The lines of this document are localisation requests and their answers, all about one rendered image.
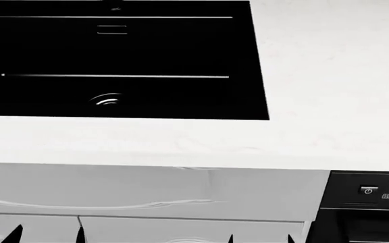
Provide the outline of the white cabinet front panel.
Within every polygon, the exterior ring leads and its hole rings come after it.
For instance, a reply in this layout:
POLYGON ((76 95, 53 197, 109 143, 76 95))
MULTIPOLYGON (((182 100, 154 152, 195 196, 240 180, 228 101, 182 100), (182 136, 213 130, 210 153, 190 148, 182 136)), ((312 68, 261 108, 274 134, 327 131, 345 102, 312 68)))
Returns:
POLYGON ((329 172, 0 163, 0 213, 314 220, 329 172))

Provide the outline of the wide white cabinet door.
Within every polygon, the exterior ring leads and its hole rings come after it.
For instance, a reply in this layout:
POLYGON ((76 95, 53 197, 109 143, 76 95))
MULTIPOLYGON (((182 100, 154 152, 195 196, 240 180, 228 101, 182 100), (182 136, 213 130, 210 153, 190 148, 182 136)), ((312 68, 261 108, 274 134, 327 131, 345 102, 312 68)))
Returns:
POLYGON ((300 242, 302 223, 81 217, 88 243, 300 242))

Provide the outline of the black built-in sink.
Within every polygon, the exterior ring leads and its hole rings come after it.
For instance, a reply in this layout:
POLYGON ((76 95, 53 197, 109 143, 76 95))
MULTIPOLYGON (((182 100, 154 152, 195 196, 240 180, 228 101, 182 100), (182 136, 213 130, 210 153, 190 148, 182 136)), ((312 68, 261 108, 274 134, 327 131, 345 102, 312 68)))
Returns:
POLYGON ((0 116, 267 121, 250 1, 0 0, 0 116))

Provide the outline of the round sink drain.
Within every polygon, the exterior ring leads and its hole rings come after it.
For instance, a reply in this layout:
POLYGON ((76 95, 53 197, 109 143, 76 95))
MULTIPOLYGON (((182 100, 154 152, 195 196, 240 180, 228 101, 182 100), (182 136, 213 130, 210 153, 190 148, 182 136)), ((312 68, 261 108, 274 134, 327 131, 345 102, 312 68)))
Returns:
POLYGON ((123 94, 111 92, 93 97, 88 102, 91 105, 119 105, 123 101, 123 98, 123 94))

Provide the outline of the sink overflow slot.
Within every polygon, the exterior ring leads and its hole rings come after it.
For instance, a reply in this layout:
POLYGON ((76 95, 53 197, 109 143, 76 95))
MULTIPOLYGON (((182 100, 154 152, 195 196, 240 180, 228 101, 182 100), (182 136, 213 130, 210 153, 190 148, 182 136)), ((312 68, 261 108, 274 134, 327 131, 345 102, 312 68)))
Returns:
POLYGON ((127 26, 97 26, 97 34, 127 34, 127 26))

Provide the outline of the narrow white cabinet door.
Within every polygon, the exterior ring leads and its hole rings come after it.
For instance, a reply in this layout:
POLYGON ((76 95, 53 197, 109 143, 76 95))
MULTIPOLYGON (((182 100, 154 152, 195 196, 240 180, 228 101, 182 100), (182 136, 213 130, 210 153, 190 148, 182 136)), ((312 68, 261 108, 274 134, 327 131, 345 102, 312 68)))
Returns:
POLYGON ((75 243, 80 228, 75 217, 0 215, 0 243, 19 225, 20 243, 75 243))

